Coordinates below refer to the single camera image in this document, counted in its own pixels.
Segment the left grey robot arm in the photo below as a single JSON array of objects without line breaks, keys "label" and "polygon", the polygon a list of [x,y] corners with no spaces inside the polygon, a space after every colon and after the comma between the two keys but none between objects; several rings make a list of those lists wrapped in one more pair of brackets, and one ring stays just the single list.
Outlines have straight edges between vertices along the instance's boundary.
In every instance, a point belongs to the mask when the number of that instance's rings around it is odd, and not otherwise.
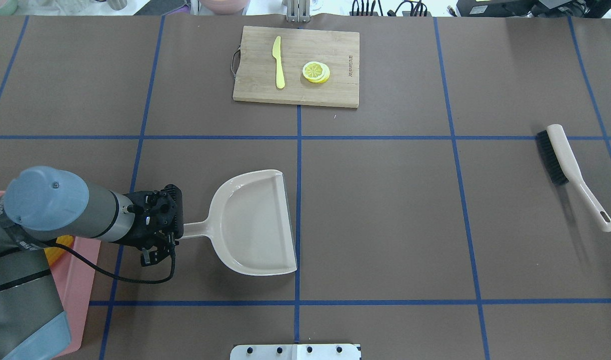
[{"label": "left grey robot arm", "polygon": [[120,194],[49,166],[22,171],[0,196],[0,360],[51,360],[72,342],[47,249],[64,250],[114,280],[138,283],[93,264],[59,237],[136,248],[148,267],[176,260],[183,219],[183,194],[173,184]]}]

